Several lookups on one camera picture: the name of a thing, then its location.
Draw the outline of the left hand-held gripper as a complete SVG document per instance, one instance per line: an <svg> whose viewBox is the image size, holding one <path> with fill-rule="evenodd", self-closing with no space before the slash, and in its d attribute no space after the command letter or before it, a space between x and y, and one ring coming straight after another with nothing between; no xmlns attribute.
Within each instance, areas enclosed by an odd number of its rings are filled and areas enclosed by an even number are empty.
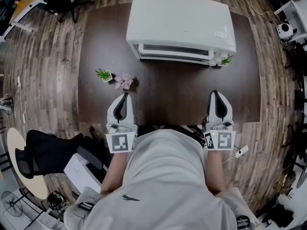
<svg viewBox="0 0 307 230"><path fill-rule="evenodd" d="M106 141L109 152L114 154L134 151L138 126L134 124L132 100L127 92L110 105L107 110L107 122Z"/></svg>

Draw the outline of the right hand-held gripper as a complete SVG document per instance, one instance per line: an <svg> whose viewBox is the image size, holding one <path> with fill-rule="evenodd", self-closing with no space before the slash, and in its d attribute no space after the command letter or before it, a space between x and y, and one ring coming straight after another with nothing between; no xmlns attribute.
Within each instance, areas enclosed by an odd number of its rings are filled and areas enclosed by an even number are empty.
<svg viewBox="0 0 307 230"><path fill-rule="evenodd" d="M236 132L233 130L233 109L227 98L218 91L209 95L208 122L203 133L208 150L233 150Z"/></svg>

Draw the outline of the white oven door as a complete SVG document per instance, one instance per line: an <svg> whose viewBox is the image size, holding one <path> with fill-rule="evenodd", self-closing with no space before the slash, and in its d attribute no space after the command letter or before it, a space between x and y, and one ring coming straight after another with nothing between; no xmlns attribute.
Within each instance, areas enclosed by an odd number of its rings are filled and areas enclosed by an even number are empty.
<svg viewBox="0 0 307 230"><path fill-rule="evenodd" d="M159 45L146 45L138 44L137 47L139 54L143 58L156 58L177 61L192 61L192 62L205 62L212 60L214 51L192 49L177 46L159 46Z"/></svg>

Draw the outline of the person's left forearm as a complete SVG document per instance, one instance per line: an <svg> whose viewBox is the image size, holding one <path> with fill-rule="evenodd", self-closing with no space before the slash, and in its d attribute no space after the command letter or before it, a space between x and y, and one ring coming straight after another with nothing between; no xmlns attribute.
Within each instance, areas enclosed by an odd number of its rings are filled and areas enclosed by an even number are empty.
<svg viewBox="0 0 307 230"><path fill-rule="evenodd" d="M115 153L106 176L102 182L100 194L106 196L122 186L124 172L127 166L128 153Z"/></svg>

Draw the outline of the person's right forearm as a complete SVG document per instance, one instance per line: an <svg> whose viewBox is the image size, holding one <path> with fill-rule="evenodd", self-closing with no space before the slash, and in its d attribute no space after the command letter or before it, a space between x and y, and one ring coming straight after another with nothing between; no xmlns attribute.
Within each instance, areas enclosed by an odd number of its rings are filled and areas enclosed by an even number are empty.
<svg viewBox="0 0 307 230"><path fill-rule="evenodd" d="M206 163L205 183L208 190L217 195L227 189L223 171L222 154L219 151L209 151Z"/></svg>

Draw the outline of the white toaster oven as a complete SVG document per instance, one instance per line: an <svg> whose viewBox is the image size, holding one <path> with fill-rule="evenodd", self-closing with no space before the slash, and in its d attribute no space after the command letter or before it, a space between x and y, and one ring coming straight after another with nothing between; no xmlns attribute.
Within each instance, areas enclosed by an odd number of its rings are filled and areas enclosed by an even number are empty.
<svg viewBox="0 0 307 230"><path fill-rule="evenodd" d="M208 66L236 53L229 7L213 0L132 0L126 41L138 59L148 59L138 44L212 49L212 60L188 61Z"/></svg>

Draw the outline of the pink flower plant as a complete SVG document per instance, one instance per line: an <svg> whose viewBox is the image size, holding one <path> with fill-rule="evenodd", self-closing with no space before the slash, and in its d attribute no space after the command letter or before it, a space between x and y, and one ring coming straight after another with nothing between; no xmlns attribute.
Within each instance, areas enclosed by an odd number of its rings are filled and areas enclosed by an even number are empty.
<svg viewBox="0 0 307 230"><path fill-rule="evenodd" d="M115 88L119 90L129 90L134 82L133 76L127 73L122 73L120 76L116 76L114 80L116 82Z"/></svg>

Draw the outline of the small green potted plant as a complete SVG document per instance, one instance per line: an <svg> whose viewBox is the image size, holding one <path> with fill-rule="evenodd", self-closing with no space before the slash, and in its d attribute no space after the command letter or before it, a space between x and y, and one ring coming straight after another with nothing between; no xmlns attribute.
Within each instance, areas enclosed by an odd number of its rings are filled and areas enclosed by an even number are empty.
<svg viewBox="0 0 307 230"><path fill-rule="evenodd" d="M231 62L232 57L233 57L233 55L228 54L226 59L222 59L220 65L221 66L227 66Z"/></svg>
<svg viewBox="0 0 307 230"><path fill-rule="evenodd" d="M113 80L113 76L109 70L96 70L96 75L99 79L103 81L103 83L110 82Z"/></svg>

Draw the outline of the white box cabinet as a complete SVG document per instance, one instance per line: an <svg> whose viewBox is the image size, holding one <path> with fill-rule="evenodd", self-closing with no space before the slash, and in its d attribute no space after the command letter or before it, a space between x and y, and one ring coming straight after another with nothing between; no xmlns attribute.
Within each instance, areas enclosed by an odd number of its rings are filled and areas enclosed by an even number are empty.
<svg viewBox="0 0 307 230"><path fill-rule="evenodd" d="M107 171L105 166L100 170L75 153L64 168L64 173L80 193L86 187L100 193Z"/></svg>

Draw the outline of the person's light shirt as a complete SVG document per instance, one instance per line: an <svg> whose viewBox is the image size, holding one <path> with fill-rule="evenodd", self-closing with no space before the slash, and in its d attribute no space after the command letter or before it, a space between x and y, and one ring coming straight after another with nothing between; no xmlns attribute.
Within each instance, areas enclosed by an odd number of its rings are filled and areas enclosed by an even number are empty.
<svg viewBox="0 0 307 230"><path fill-rule="evenodd" d="M213 195L205 183L208 152L173 129L137 138L128 153L122 186L108 195L85 189L64 213L68 230L237 230L245 215L259 220L236 187ZM81 202L94 204L88 212Z"/></svg>

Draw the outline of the white round appliance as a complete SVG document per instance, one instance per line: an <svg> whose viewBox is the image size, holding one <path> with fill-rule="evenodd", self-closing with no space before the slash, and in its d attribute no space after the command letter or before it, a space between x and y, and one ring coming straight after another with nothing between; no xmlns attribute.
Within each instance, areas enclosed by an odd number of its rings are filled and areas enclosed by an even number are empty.
<svg viewBox="0 0 307 230"><path fill-rule="evenodd" d="M277 25L276 32L278 37L282 40L288 40L294 34L292 26L288 23Z"/></svg>

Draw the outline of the round wooden table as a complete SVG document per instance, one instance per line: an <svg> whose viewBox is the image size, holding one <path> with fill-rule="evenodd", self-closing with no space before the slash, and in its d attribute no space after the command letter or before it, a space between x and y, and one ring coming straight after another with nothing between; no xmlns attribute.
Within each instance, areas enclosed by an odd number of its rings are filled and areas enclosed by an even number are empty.
<svg viewBox="0 0 307 230"><path fill-rule="evenodd" d="M15 128L10 128L7 133L7 147L11 163L16 171L18 178L24 184L24 186L36 197L40 199L46 199L49 190L47 188L46 181L42 175L34 176L32 179L27 179L18 170L15 149L24 150L26 142L22 135Z"/></svg>

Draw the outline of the black bag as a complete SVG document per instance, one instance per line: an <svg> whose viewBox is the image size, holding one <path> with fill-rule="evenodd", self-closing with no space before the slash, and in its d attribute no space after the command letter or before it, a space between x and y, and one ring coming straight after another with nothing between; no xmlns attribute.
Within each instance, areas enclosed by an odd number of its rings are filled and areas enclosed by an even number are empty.
<svg viewBox="0 0 307 230"><path fill-rule="evenodd" d="M279 228L285 228L294 220L293 214L293 211L285 209L281 204L277 204L266 214L262 223L266 223L266 227L268 227L270 225L269 220L272 220Z"/></svg>

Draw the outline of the wooden desk with white legs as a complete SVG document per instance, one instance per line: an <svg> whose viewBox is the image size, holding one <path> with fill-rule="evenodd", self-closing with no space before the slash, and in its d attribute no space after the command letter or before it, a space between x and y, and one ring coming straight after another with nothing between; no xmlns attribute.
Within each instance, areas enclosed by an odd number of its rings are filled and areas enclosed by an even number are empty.
<svg viewBox="0 0 307 230"><path fill-rule="evenodd" d="M36 5L45 3L43 0L20 0L10 19L8 29L5 34L8 34L13 27L19 27L28 32L32 32L32 28L20 23L20 20L26 16Z"/></svg>

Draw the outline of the standing fan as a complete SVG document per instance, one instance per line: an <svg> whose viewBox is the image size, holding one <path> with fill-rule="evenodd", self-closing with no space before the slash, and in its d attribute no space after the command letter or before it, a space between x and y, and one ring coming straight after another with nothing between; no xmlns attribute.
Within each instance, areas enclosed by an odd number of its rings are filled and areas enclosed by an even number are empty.
<svg viewBox="0 0 307 230"><path fill-rule="evenodd" d="M13 217L20 217L23 214L21 200L12 192L4 191L1 195L2 204L7 213Z"/></svg>

